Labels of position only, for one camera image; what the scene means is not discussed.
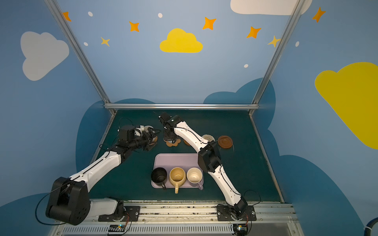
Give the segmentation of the black mug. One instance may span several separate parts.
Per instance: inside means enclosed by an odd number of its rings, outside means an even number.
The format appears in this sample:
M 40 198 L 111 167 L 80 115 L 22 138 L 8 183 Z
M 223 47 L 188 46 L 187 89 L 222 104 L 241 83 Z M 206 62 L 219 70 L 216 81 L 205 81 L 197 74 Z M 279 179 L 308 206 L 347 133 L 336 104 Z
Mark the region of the black mug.
M 163 190 L 167 190 L 167 171 L 164 168 L 155 168 L 151 173 L 151 180 L 156 187 L 161 187 Z

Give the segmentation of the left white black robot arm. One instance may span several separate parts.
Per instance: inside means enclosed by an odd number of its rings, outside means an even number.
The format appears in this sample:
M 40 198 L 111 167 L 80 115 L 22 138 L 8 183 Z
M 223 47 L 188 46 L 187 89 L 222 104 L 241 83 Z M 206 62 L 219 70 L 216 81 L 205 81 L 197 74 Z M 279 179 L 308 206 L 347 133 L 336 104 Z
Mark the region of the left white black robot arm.
M 117 142 L 98 160 L 69 178 L 60 177 L 54 181 L 45 215 L 74 226 L 94 216 L 106 215 L 113 221 L 122 221 L 125 210 L 120 200 L 90 199 L 89 192 L 135 150 L 151 150 L 156 145 L 158 133 L 151 126 L 120 130 Z

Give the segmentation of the yellow mug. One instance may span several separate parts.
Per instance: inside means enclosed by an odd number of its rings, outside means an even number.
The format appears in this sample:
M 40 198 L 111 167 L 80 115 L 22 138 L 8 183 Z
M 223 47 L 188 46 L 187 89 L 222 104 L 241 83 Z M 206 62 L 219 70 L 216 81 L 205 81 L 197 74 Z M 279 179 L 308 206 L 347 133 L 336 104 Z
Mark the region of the yellow mug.
M 175 194 L 178 194 L 179 188 L 186 182 L 186 172 L 180 168 L 175 167 L 169 173 L 169 181 L 174 187 Z

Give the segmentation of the brown wooden round coaster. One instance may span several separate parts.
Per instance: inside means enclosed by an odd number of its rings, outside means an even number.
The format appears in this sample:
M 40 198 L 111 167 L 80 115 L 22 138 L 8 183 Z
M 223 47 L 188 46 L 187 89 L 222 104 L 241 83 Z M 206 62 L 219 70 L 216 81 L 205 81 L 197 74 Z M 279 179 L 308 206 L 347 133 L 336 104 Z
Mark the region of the brown wooden round coaster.
M 223 149 L 229 149 L 233 147 L 233 140 L 226 135 L 222 135 L 218 138 L 218 145 Z

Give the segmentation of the lavender mug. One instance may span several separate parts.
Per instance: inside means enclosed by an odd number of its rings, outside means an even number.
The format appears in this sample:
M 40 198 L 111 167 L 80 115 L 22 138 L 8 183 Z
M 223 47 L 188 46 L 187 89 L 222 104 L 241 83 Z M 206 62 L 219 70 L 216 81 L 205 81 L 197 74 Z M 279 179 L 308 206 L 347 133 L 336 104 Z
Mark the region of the lavender mug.
M 192 187 L 203 190 L 203 172 L 199 168 L 190 168 L 187 171 L 187 180 Z

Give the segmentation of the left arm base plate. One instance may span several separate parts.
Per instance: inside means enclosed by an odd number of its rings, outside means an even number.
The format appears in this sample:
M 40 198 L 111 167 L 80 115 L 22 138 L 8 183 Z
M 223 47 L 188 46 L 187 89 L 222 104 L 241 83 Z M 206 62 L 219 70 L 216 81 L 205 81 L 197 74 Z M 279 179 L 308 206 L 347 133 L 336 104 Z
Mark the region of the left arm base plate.
M 112 214 L 100 215 L 99 222 L 126 222 L 138 221 L 140 214 L 140 206 L 117 206 Z

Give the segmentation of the white woven round coaster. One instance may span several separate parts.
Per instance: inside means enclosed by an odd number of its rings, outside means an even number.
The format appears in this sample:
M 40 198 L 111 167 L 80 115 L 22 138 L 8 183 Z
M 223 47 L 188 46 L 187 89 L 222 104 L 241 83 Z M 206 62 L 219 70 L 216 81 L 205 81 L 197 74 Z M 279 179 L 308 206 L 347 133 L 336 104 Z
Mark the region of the white woven round coaster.
M 207 140 L 208 142 L 214 142 L 215 141 L 215 138 L 212 135 L 209 135 L 209 134 L 202 135 L 202 138 Z

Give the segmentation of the white cream mug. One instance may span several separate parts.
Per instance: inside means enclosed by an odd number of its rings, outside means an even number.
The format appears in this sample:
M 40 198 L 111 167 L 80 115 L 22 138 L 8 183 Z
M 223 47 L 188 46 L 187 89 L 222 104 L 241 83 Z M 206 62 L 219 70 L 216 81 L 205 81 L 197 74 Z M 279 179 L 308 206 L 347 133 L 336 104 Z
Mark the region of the white cream mug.
M 141 132 L 146 132 L 146 133 L 152 133 L 152 134 L 155 134 L 155 130 L 152 126 L 150 125 L 147 125 L 147 126 L 143 126 L 141 125 L 140 126 L 140 131 Z

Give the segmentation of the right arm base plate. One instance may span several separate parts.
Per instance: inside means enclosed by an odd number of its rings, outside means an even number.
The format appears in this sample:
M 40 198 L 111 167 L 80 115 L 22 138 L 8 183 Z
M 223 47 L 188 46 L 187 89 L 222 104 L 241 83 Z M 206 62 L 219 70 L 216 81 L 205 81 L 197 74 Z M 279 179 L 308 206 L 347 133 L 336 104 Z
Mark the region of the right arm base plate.
M 257 221 L 256 212 L 253 206 L 247 208 L 237 215 L 228 205 L 218 204 L 216 206 L 218 221 Z

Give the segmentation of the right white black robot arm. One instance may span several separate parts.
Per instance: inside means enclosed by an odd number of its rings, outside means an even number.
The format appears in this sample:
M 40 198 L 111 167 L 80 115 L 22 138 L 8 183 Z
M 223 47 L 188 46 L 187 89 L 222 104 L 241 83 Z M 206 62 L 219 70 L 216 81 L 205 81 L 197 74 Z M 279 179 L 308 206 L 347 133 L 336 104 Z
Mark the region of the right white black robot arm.
M 158 119 L 163 125 L 163 139 L 174 143 L 181 138 L 194 148 L 198 154 L 197 163 L 200 169 L 208 173 L 222 191 L 229 214 L 236 220 L 242 219 L 245 216 L 248 203 L 228 178 L 221 161 L 218 143 L 202 138 L 179 116 L 173 117 L 162 113 Z

